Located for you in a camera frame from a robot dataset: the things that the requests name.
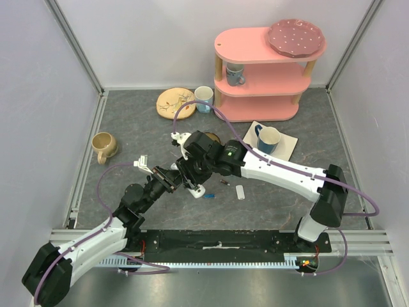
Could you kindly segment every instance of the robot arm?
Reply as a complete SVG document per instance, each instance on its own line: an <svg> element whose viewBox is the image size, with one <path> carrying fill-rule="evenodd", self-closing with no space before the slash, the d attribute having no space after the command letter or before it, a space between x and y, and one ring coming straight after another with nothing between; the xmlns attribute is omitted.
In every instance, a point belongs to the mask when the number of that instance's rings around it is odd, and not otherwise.
<svg viewBox="0 0 409 307"><path fill-rule="evenodd" d="M38 301L43 307L57 305L85 272L107 256L124 248L137 246L141 233L139 227L144 222L141 214L145 213L161 195L165 192L173 193L183 184L198 197L204 194L205 189L202 185L213 173L270 182L313 201L314 206L310 213L304 216L297 226L294 244L313 244L327 227L338 227L341 224L347 190L314 177L309 178L269 165L248 152L237 140L230 140L221 145L199 131L193 134L173 134L172 138L174 145L181 146L182 157L176 161L172 169L157 166L150 171L146 165L138 165L143 172L150 174L147 176L148 182L144 187L131 184L125 189L109 226L107 223L110 219L75 241L60 247L47 243L40 248L22 279L25 287L33 295L50 264L62 253L71 250L51 270L41 287ZM330 165L328 170L307 168L275 159L256 149L254 151L264 155L269 161L277 161L315 175L345 181L342 170L334 165ZM101 229L103 232L92 236ZM72 249L76 242L90 236L86 242Z"/></svg>

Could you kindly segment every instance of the wooden shelf leg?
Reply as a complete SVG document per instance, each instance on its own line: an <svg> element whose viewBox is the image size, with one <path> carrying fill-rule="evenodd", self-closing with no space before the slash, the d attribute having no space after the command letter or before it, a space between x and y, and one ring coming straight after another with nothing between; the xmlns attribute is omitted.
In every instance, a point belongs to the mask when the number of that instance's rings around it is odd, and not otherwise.
<svg viewBox="0 0 409 307"><path fill-rule="evenodd" d="M223 76L223 60L219 58L217 54L215 54L215 80L221 81ZM216 88L215 86L215 107L222 106L222 93Z"/></svg>
<svg viewBox="0 0 409 307"><path fill-rule="evenodd" d="M304 72L302 73L303 77L310 77L311 76L311 73L313 72L313 68L314 68L316 62L317 62L317 60L315 59L314 61L310 61L310 62L307 63L307 65L304 68ZM300 102L301 95L302 94L295 95L291 99L291 103L292 104L298 104Z"/></svg>
<svg viewBox="0 0 409 307"><path fill-rule="evenodd" d="M215 88L215 102L214 102L215 107L221 107L222 106L222 93Z"/></svg>

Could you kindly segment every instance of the brown round object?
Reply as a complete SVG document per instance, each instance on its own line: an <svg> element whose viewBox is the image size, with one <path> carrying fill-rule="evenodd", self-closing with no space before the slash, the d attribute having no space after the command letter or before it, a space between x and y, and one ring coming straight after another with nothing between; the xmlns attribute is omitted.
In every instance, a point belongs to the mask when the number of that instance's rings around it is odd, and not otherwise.
<svg viewBox="0 0 409 307"><path fill-rule="evenodd" d="M177 110L182 104L195 100L194 94L186 88L169 88L159 95L156 102L157 113L164 117L173 119ZM178 119L182 120L193 114L196 109L196 104L185 106L178 115Z"/></svg>
<svg viewBox="0 0 409 307"><path fill-rule="evenodd" d="M268 30L271 48L289 58L307 58L318 51L324 41L318 27L300 19L280 20Z"/></svg>
<svg viewBox="0 0 409 307"><path fill-rule="evenodd" d="M222 142L220 141L220 138L219 138L216 134L211 133L211 132L205 132L204 134L206 134L209 138L211 138L212 140L218 142L219 144L222 143Z"/></svg>

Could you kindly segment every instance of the white wall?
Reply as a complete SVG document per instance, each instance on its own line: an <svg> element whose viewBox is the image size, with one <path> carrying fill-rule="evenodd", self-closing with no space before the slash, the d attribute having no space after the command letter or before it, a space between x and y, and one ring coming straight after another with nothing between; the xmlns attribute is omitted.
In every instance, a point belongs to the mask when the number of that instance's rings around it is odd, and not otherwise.
<svg viewBox="0 0 409 307"><path fill-rule="evenodd" d="M409 35L407 0L382 5L333 97L362 188L380 205L409 285Z"/></svg>
<svg viewBox="0 0 409 307"><path fill-rule="evenodd" d="M105 87L213 84L214 40L229 28L299 18L328 49L313 72L326 84L371 0L59 0Z"/></svg>
<svg viewBox="0 0 409 307"><path fill-rule="evenodd" d="M97 103L44 1L0 2L0 306L28 306L21 278L61 227Z"/></svg>

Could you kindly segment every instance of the scalloped plate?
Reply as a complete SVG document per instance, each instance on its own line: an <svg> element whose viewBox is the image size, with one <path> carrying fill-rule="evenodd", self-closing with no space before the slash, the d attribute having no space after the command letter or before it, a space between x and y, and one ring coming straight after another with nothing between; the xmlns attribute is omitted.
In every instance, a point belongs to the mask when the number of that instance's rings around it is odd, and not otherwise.
<svg viewBox="0 0 409 307"><path fill-rule="evenodd" d="M268 42L274 51L289 58L307 58L324 44L321 29L301 19L283 19L268 30Z"/></svg>

